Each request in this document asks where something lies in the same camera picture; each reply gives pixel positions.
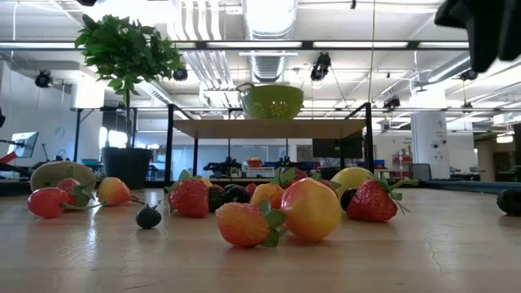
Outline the green colander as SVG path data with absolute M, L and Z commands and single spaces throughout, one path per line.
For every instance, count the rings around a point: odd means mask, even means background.
M 304 91 L 289 85 L 254 85 L 244 83 L 236 90 L 243 111 L 253 120 L 292 120 L 304 101 Z

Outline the blackberry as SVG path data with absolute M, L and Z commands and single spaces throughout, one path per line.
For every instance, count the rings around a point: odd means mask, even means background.
M 521 216 L 521 188 L 500 192 L 497 195 L 497 206 L 508 216 Z
M 211 186 L 208 188 L 208 209 L 215 212 L 225 203 L 225 193 L 220 187 Z

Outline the red strawberry green leaves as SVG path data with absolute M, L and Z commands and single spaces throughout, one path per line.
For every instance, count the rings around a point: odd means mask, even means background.
M 94 198 L 92 192 L 87 190 L 86 184 L 81 184 L 73 178 L 63 179 L 57 187 L 68 194 L 67 204 L 75 207 L 86 207 Z
M 403 194 L 396 191 L 396 188 L 403 185 L 417 186 L 418 180 L 402 180 L 390 186 L 387 180 L 370 173 L 346 209 L 348 218 L 355 221 L 386 222 L 398 211 L 403 214 L 409 212 L 409 209 L 401 204 Z
M 340 188 L 342 185 L 336 181 L 328 181 L 326 179 L 322 178 L 322 174 L 320 172 L 314 172 L 311 178 L 315 181 L 319 181 L 325 186 L 329 187 L 333 191 L 336 191 L 338 188 Z
M 165 189 L 171 212 L 194 218 L 204 218 L 209 214 L 209 187 L 202 178 L 193 177 L 183 170 L 178 179 Z
M 307 177 L 306 172 L 293 168 L 277 168 L 274 177 L 270 180 L 271 183 L 286 189 L 293 183 Z

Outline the dark background monitor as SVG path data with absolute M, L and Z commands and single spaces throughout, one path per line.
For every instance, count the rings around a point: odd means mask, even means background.
M 363 140 L 361 138 L 312 140 L 312 154 L 315 158 L 339 158 L 341 151 L 345 159 L 362 159 Z

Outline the grey box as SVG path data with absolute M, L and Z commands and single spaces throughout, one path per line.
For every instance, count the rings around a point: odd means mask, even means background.
M 429 164 L 410 164 L 409 178 L 419 181 L 430 181 L 432 179 L 431 166 Z

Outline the green potted plant black pot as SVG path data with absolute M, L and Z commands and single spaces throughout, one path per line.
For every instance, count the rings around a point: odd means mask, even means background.
M 83 48 L 87 66 L 96 67 L 100 81 L 106 81 L 125 105 L 125 132 L 134 131 L 134 111 L 131 98 L 137 96 L 136 85 L 150 83 L 158 78 L 173 77 L 174 71 L 184 69 L 182 55 L 174 42 L 162 37 L 157 28 L 146 26 L 128 17 L 105 15 L 94 20 L 82 16 L 83 25 L 75 40 L 75 47 Z M 103 170 L 106 177 L 121 179 L 131 190 L 145 186 L 152 151 L 133 146 L 124 148 L 106 146 L 102 149 Z

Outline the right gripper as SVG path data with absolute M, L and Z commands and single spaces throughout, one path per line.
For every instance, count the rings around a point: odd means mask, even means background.
M 466 22 L 484 17 L 502 21 L 509 9 L 521 9 L 521 0 L 444 0 L 438 8 L 434 23 L 448 28 L 465 28 Z M 486 72 L 497 57 L 497 22 L 468 22 L 471 67 L 475 72 Z M 506 20 L 501 25 L 499 60 L 513 61 L 521 55 L 521 20 Z

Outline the large yellow-red peach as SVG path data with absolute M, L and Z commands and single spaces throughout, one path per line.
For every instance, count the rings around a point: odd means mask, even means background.
M 284 226 L 306 242 L 320 242 L 340 223 L 342 209 L 336 193 L 312 178 L 301 179 L 282 195 Z

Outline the orange-red strawberry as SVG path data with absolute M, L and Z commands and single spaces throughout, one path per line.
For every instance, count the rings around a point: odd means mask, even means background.
M 237 247 L 276 247 L 286 221 L 286 214 L 267 199 L 258 204 L 225 203 L 215 214 L 221 236 Z

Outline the small dark blueberry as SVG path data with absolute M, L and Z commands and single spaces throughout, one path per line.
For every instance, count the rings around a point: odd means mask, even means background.
M 157 211 L 157 206 L 149 206 L 148 204 L 140 210 L 135 221 L 142 229 L 152 229 L 156 227 L 162 220 L 161 214 Z

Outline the brown-green kiwi fruit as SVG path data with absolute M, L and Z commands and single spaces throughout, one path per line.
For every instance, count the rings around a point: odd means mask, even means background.
M 80 182 L 87 191 L 95 188 L 97 179 L 93 171 L 83 164 L 72 161 L 55 161 L 37 168 L 31 178 L 31 191 L 56 187 L 63 179 L 72 178 Z

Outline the tilted monitor on arm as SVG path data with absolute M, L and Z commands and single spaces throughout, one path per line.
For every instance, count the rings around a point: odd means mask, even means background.
M 37 144 L 38 132 L 14 133 L 8 153 L 14 152 L 17 158 L 31 158 Z

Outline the black cherry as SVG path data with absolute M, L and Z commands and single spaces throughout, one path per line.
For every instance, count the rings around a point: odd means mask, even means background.
M 340 197 L 340 204 L 344 211 L 347 210 L 348 205 L 350 204 L 351 200 L 356 195 L 357 189 L 356 188 L 350 188 L 347 189 Z
M 237 202 L 237 203 L 249 203 L 250 195 L 243 186 L 236 184 L 229 184 L 224 188 L 225 203 Z

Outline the wooden shelf riser black legs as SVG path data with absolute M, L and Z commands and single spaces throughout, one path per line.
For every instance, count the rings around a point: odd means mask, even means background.
M 164 181 L 171 180 L 173 131 L 179 130 L 194 139 L 193 170 L 197 170 L 200 139 L 345 139 L 366 130 L 366 168 L 374 171 L 372 108 L 363 103 L 343 120 L 174 120 L 179 107 L 168 106 L 167 155 Z

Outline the white round column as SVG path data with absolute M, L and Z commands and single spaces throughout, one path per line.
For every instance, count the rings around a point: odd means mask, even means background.
M 444 112 L 414 112 L 411 116 L 413 162 L 429 164 L 433 179 L 449 179 L 449 148 Z

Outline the black background rack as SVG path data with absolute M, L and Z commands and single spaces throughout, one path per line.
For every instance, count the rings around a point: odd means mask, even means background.
M 79 141 L 80 141 L 80 131 L 81 131 L 81 122 L 85 120 L 90 114 L 93 112 L 123 112 L 123 107 L 109 107 L 102 106 L 98 108 L 77 108 L 71 107 L 71 111 L 76 113 L 76 127 L 75 127 L 75 141 L 74 141 L 74 151 L 73 151 L 73 161 L 78 161 L 78 150 L 79 150 Z M 137 118 L 138 118 L 138 109 L 136 107 L 131 107 L 127 113 L 133 113 L 133 122 L 132 122 L 132 146 L 135 144 L 135 135 L 137 132 Z

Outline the red cherry with stem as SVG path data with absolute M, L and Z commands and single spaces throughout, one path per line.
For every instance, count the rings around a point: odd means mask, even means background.
M 68 193 L 58 187 L 46 187 L 35 190 L 27 201 L 28 210 L 35 216 L 45 219 L 54 219 L 62 215 L 65 210 L 85 211 L 100 207 L 96 204 L 90 207 L 78 207 L 68 203 Z

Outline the yellow lemon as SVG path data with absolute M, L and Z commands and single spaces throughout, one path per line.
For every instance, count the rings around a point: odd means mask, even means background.
M 373 173 L 365 168 L 349 167 L 338 171 L 331 180 L 340 184 L 340 187 L 335 189 L 336 194 L 340 198 L 346 190 L 358 189 L 372 175 Z

